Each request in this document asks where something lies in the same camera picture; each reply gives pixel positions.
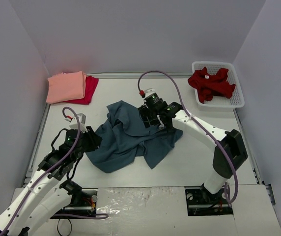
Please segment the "teal blue t shirt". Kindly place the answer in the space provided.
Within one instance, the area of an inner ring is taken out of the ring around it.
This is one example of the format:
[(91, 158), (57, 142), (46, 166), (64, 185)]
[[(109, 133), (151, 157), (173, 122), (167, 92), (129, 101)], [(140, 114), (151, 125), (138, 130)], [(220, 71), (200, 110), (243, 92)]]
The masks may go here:
[(104, 173), (124, 168), (139, 156), (153, 169), (183, 135), (178, 129), (146, 128), (138, 109), (125, 101), (112, 103), (107, 109), (107, 120), (95, 132), (102, 138), (100, 147), (87, 152), (91, 163)]

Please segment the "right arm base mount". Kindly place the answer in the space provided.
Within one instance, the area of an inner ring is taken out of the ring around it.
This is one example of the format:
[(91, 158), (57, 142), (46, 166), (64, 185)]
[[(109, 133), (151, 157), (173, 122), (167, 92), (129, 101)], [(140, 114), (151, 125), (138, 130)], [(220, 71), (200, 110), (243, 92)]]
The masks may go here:
[(225, 199), (224, 189), (214, 195), (199, 186), (185, 187), (188, 216), (233, 215), (233, 209)]

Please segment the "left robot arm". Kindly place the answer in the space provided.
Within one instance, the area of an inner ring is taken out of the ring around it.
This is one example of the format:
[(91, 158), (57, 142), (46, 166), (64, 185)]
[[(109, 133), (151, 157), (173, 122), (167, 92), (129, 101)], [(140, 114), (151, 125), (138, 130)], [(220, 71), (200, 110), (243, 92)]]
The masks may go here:
[(78, 205), (84, 196), (78, 184), (66, 180), (56, 185), (101, 142), (91, 127), (85, 133), (67, 130), (64, 143), (44, 157), (28, 185), (0, 215), (0, 236), (31, 236), (63, 207)]

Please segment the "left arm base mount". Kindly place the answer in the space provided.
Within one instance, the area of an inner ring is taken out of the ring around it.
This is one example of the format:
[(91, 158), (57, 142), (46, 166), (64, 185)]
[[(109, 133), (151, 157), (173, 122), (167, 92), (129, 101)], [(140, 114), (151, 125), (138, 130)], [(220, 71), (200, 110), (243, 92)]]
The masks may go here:
[(76, 203), (71, 200), (71, 203), (64, 206), (57, 211), (50, 219), (77, 219), (73, 216), (56, 216), (57, 214), (71, 214), (87, 217), (95, 217), (96, 214), (96, 202), (98, 200), (97, 189), (84, 189), (83, 197), (81, 197)]

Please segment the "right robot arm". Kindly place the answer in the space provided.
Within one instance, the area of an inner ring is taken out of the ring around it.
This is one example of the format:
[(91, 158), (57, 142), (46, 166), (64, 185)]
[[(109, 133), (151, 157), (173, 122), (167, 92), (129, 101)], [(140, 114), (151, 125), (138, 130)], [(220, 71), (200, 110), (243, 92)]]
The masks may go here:
[(212, 174), (201, 186), (201, 197), (207, 203), (214, 202), (219, 197), (219, 190), (248, 158), (241, 133), (235, 129), (226, 131), (210, 125), (186, 112), (179, 103), (167, 104), (154, 89), (142, 90), (140, 95), (144, 104), (138, 110), (146, 128), (158, 125), (181, 130), (213, 151)]

